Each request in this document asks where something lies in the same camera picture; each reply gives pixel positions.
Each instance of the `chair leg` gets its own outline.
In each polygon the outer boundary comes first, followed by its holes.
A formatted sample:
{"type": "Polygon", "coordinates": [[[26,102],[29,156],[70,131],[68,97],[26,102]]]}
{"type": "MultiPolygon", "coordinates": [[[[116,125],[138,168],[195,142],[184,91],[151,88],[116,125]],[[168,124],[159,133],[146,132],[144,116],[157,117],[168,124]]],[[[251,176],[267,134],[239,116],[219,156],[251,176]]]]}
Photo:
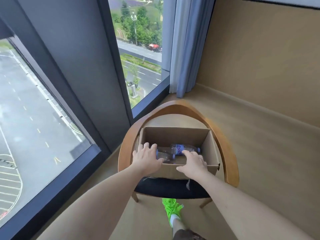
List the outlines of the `chair leg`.
{"type": "Polygon", "coordinates": [[[134,199],[135,202],[137,202],[137,203],[139,202],[139,199],[138,199],[138,196],[137,196],[136,192],[133,192],[131,197],[134,199]]]}
{"type": "Polygon", "coordinates": [[[202,204],[200,205],[200,208],[203,209],[207,204],[209,204],[210,202],[212,202],[211,198],[205,199],[202,204]]]}

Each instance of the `dark shorts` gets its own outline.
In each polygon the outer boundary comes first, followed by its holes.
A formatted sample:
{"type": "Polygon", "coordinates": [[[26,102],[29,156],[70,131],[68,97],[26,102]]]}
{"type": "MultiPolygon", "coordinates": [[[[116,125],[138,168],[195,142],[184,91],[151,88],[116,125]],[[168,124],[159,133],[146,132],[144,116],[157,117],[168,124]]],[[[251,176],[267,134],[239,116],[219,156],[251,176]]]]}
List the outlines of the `dark shorts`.
{"type": "Polygon", "coordinates": [[[174,234],[173,240],[205,240],[199,234],[191,231],[190,229],[183,230],[180,229],[174,234]]]}

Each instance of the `person's left hand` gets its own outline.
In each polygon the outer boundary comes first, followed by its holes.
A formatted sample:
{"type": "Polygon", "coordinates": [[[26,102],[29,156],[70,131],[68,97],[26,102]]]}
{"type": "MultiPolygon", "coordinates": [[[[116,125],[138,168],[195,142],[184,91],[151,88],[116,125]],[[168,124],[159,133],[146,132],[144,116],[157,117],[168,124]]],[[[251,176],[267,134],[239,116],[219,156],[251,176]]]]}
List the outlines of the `person's left hand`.
{"type": "Polygon", "coordinates": [[[138,146],[138,152],[133,151],[132,167],[141,170],[142,176],[147,176],[158,171],[164,161],[163,158],[156,159],[157,144],[149,148],[149,143],[138,146]]]}

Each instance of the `hand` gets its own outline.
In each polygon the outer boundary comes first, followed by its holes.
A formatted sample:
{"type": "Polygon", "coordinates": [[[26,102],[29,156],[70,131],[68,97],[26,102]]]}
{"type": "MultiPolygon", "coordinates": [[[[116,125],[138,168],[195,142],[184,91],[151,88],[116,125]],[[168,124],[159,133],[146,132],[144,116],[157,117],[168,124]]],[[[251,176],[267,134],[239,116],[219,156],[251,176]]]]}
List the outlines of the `hand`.
{"type": "Polygon", "coordinates": [[[143,146],[138,146],[138,152],[133,151],[132,166],[141,170],[142,176],[147,176],[158,171],[164,161],[163,158],[156,159],[157,144],[153,144],[149,148],[149,143],[146,142],[143,146]]]}
{"type": "Polygon", "coordinates": [[[188,178],[197,180],[204,172],[207,172],[207,163],[203,160],[202,155],[196,152],[183,150],[186,156],[186,165],[177,167],[179,172],[184,173],[188,178]]]}

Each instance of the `bottle label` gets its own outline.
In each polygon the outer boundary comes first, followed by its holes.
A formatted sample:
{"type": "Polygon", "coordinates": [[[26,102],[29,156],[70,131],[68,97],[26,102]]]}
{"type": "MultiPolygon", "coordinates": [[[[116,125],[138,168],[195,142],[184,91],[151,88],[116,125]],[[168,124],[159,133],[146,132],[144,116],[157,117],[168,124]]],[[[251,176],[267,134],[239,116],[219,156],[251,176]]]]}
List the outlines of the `bottle label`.
{"type": "Polygon", "coordinates": [[[184,145],[177,144],[176,155],[182,155],[183,150],[184,150],[184,145]]]}

